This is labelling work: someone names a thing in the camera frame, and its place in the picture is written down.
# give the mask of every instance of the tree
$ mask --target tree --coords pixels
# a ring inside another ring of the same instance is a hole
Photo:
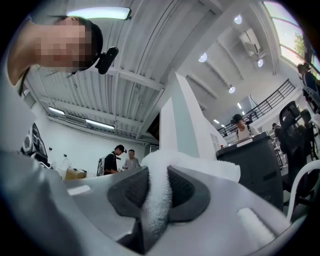
[[[304,38],[302,35],[295,33],[295,39],[294,39],[294,50],[295,52],[300,55],[303,59],[305,58],[305,45],[304,45]]]

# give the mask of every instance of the black t-shirt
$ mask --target black t-shirt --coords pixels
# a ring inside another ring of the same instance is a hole
[[[117,158],[114,152],[108,154],[104,159],[104,175],[111,174],[106,170],[117,170]]]

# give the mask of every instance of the staircase railing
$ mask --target staircase railing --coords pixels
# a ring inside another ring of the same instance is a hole
[[[266,113],[271,111],[275,106],[282,102],[296,87],[287,79],[274,93],[272,93],[268,98],[262,101],[259,105],[251,109],[249,112],[245,113],[243,116],[243,121],[246,124],[251,124],[255,120],[261,118]],[[237,127],[234,124],[229,123],[224,128],[218,130],[218,132],[223,136],[228,136],[234,133]]]

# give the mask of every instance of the glass window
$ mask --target glass window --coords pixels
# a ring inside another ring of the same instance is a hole
[[[305,56],[305,45],[301,28],[279,19],[272,19],[281,45]]]
[[[291,14],[281,4],[276,2],[268,2],[268,1],[265,1],[263,3],[271,17],[279,18],[279,19],[291,22],[298,26],[297,21],[291,16]]]
[[[291,50],[281,46],[281,55],[282,57],[286,58],[290,62],[292,62],[294,65],[303,64],[304,60],[300,58],[297,54],[292,52]]]
[[[320,62],[316,56],[312,55],[311,63],[320,72]]]

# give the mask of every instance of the white cloth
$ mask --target white cloth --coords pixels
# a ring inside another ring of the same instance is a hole
[[[248,126],[246,125],[243,131],[240,131],[240,129],[238,129],[238,138],[239,140],[243,140],[249,136],[254,136],[254,135],[258,135],[259,131],[253,126],[253,125],[249,125],[251,132],[248,129]]]

